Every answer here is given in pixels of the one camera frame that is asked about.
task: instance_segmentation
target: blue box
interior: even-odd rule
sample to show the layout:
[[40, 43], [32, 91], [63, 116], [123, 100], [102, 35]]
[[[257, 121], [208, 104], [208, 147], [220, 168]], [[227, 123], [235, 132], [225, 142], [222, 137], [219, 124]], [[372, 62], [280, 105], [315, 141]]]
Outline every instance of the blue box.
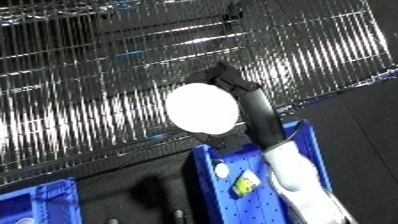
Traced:
[[[287, 136], [296, 130], [296, 126], [297, 122], [284, 125]], [[304, 121], [294, 140], [300, 153], [309, 158], [318, 169], [322, 185], [331, 191], [318, 144], [308, 121]], [[260, 149], [255, 144], [247, 144], [241, 151], [227, 155], [219, 155], [215, 149], [200, 145], [193, 149], [193, 154], [210, 223], [291, 224], [285, 203], [268, 183], [268, 168], [262, 161]], [[227, 178], [216, 177], [213, 171], [213, 159], [221, 159], [228, 165], [230, 174]], [[254, 192], [236, 198], [231, 192], [231, 187], [246, 169], [253, 171], [262, 182]]]
[[74, 179], [25, 188], [0, 195], [0, 223], [33, 218], [35, 224], [81, 224]]

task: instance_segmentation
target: blue container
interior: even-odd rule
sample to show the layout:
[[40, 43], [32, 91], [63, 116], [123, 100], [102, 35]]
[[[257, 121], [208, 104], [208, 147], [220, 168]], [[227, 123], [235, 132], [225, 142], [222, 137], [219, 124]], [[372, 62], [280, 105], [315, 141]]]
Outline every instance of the blue container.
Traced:
[[[284, 125], [289, 136], [295, 131], [297, 122]], [[299, 151], [309, 158], [317, 167], [323, 186], [331, 189], [328, 175], [313, 129], [308, 121], [304, 121], [301, 130], [295, 136]], [[261, 159], [261, 151], [255, 144], [244, 146], [239, 152], [218, 155], [216, 150], [200, 145], [193, 150], [197, 171], [200, 178], [206, 206], [212, 224], [290, 224], [285, 203], [269, 186], [268, 168]], [[223, 160], [230, 169], [225, 179], [219, 179], [214, 173], [212, 160]], [[246, 169], [253, 171], [260, 179], [260, 186], [252, 193], [236, 198], [231, 187]]]
[[25, 188], [0, 195], [0, 223], [33, 218], [35, 224], [81, 224], [74, 179]]

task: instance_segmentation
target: white disc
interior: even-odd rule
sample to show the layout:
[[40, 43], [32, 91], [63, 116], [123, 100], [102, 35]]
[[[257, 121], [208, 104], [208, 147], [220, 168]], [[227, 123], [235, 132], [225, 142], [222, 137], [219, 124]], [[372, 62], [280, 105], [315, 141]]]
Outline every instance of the white disc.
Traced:
[[214, 173], [218, 178], [227, 178], [229, 175], [229, 167], [225, 163], [219, 163], [214, 167]]
[[231, 94], [203, 83], [174, 90], [167, 97], [166, 110], [179, 128], [213, 135], [230, 131], [239, 116], [238, 104]]
[[35, 220], [32, 218], [23, 218], [21, 220], [19, 220], [18, 222], [16, 222], [15, 224], [34, 224]]

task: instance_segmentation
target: black clamp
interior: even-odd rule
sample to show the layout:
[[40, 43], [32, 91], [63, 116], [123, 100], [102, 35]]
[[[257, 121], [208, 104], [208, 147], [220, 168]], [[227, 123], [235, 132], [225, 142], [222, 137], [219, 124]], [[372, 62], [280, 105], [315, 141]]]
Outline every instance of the black clamp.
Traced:
[[[215, 85], [227, 91], [236, 99], [247, 92], [260, 88], [260, 85], [257, 83], [244, 80], [238, 69], [225, 62], [219, 62], [215, 67], [192, 74], [185, 80], [185, 83]], [[250, 139], [246, 135], [242, 135], [234, 129], [222, 135], [209, 135], [205, 133], [191, 133], [191, 135], [200, 142], [218, 149], [220, 153], [238, 151], [244, 144], [250, 142]]]

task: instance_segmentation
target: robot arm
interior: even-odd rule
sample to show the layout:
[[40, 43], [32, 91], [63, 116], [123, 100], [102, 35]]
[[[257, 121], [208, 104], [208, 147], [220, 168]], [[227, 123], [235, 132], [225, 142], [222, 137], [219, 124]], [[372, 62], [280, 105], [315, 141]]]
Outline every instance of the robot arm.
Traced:
[[[237, 69], [223, 62], [192, 75], [186, 82], [215, 85], [235, 98], [247, 134], [263, 150], [263, 160], [270, 167], [269, 181], [289, 206], [293, 223], [357, 223], [333, 194], [322, 187], [317, 169], [299, 153], [295, 142], [286, 138], [280, 119], [259, 84], [244, 80]], [[205, 133], [193, 136], [218, 149], [225, 148], [230, 141]]]

